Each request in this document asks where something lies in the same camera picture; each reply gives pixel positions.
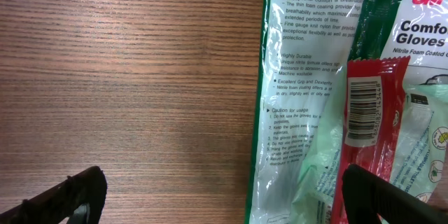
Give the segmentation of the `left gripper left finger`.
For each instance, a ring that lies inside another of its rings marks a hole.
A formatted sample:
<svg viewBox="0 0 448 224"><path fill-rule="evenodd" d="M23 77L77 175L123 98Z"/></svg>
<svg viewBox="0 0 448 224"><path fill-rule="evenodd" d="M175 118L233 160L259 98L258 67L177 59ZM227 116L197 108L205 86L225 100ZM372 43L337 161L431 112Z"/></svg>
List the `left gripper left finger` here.
<svg viewBox="0 0 448 224"><path fill-rule="evenodd" d="M1 214L7 224L98 224L105 205L107 182L98 166L90 167Z"/></svg>

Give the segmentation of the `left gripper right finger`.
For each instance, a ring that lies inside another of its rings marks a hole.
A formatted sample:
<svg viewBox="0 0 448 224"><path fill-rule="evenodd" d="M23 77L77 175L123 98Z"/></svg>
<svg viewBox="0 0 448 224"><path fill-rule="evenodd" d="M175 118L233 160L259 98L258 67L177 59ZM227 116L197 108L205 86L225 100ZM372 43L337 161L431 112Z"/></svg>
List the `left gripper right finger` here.
<svg viewBox="0 0 448 224"><path fill-rule="evenodd" d="M447 224L447 214L357 164L343 173L342 194L349 224Z"/></svg>

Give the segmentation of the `red sachet packet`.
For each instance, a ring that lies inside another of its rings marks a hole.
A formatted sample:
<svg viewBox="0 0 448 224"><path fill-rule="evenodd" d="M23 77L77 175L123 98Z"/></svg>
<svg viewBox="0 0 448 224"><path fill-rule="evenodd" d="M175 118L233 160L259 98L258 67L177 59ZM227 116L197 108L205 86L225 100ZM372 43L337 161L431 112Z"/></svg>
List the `red sachet packet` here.
<svg viewBox="0 0 448 224"><path fill-rule="evenodd" d="M347 223L342 175L356 164L389 181L405 102L410 57L357 59L347 64L342 151L330 222Z"/></svg>

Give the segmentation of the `green 3M gloves package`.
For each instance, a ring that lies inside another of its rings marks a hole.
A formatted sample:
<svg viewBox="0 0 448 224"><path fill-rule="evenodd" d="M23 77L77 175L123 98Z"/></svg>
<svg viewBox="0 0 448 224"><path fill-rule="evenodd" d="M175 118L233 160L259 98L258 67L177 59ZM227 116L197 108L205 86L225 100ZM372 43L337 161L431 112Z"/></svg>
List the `green 3M gloves package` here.
<svg viewBox="0 0 448 224"><path fill-rule="evenodd" d="M447 86L447 0L264 0L247 223L331 223L347 64Z"/></svg>

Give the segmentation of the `person's fingertip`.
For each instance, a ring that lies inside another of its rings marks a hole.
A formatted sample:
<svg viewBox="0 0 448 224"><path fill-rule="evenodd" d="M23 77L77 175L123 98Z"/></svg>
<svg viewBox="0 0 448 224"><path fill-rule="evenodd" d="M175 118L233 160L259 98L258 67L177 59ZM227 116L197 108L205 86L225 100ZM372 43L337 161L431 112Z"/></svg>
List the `person's fingertip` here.
<svg viewBox="0 0 448 224"><path fill-rule="evenodd" d="M442 178L436 186L433 194L430 196L428 204L443 213L447 213L448 207L448 174L447 174L447 155L445 155Z"/></svg>

